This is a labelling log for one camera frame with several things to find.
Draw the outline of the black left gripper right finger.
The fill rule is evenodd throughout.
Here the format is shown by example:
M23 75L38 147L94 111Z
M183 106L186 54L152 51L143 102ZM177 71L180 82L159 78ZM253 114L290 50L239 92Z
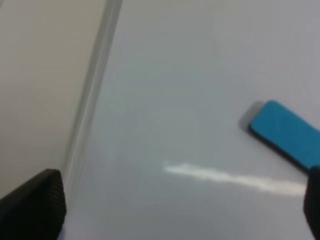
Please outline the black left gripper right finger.
M320 167L314 166L308 173L303 205L304 215L315 240L320 240Z

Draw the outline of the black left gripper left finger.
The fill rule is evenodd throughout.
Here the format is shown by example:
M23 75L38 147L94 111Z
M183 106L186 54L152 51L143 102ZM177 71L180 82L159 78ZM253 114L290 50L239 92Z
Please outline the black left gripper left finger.
M45 169L0 199L0 238L56 240L66 214L62 174Z

